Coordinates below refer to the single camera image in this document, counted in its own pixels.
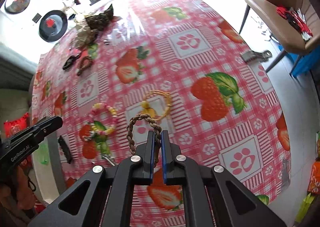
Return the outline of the beige green sofa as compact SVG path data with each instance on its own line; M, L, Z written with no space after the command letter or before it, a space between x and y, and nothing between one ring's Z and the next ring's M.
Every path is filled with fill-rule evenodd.
M1 44L1 127L31 111L37 64Z

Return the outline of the black round washer door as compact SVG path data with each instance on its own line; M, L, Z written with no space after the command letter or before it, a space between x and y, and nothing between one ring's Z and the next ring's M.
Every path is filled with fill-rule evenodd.
M60 10L49 11L40 21L39 36L46 42L58 41L67 31L68 20Z

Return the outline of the dark leopard scrunchie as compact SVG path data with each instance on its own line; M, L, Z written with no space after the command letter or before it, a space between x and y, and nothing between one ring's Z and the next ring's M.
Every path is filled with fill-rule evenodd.
M86 16L85 20L91 30L103 31L111 23L113 17L113 5L110 5L108 9L97 15Z

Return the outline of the white shallow cardboard box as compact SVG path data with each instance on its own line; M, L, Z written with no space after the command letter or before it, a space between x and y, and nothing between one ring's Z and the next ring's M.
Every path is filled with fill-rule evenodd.
M57 134L54 132L48 135L42 142L48 144L49 164L38 163L34 152L32 162L37 185L36 194L41 202L49 205L66 190L66 184L60 163Z

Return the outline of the black snap hair clip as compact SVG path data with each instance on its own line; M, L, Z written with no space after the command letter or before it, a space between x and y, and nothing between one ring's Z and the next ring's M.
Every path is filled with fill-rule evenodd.
M67 142L64 140L62 136L57 139L59 144L59 155L62 161L66 161L68 164L73 162L73 156L71 150L69 149Z

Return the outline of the blue storage box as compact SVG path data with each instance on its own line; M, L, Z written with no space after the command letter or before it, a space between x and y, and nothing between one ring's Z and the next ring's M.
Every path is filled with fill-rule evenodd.
M294 66L290 71L290 75L294 78L300 76L301 74L306 74L319 65L319 46L317 46L307 55L298 55L287 52L282 54L284 48L281 45L278 46L278 49L280 50L280 53L278 54L277 58L280 57L281 60L283 57L288 57L290 61L293 62Z

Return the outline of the round framed wall picture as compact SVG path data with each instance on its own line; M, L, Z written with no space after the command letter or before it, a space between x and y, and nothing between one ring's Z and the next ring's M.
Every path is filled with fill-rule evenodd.
M4 9L9 14L18 14L27 9L30 0L6 0Z

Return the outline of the red embroidered cushion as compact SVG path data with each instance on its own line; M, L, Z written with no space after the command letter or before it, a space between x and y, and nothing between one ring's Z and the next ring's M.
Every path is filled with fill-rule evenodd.
M5 137L10 138L29 126L29 113L26 112L20 119L6 121L3 125Z

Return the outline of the red black cloth on chair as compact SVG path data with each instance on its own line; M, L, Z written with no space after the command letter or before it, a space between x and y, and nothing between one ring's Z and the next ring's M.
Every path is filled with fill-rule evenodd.
M302 36L305 42L309 41L313 37L311 29L307 26L305 16L301 13L300 9L295 11L294 8L290 7L277 7L277 13Z

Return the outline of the white polka dot scrunchie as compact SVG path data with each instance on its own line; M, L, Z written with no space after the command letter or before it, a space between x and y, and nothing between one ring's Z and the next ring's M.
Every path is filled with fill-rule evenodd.
M72 46L78 50L83 50L95 41L98 34L99 31L97 29L91 29L89 26L83 26L77 31Z

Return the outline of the tan dining chair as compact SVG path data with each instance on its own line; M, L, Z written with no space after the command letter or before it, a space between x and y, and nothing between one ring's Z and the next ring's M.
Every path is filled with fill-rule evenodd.
M283 47L280 54L266 69L266 72L276 66L287 53L297 54L297 60L300 60L319 46L319 16L309 0L245 0L245 2L247 7L241 25L245 24L249 10L252 9ZM311 29L312 38L305 41L301 33L277 13L278 7L301 10L301 13L305 16L307 27Z

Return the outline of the strawberry plaid tablecloth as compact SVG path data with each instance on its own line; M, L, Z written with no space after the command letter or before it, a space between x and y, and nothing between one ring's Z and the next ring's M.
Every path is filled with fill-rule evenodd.
M259 63L202 0L125 0L95 43L71 29L40 58L32 119L60 116L73 185L31 226L284 226L273 199L290 147ZM182 184L165 185L161 133L178 145ZM155 134L153 180L135 184L137 146Z

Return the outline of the green translucent bangle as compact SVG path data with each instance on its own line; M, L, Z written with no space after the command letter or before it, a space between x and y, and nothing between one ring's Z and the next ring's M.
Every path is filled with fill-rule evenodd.
M35 159L38 163L42 165L49 164L50 157L49 157L48 144L46 142L40 143L39 148L34 153L35 153Z

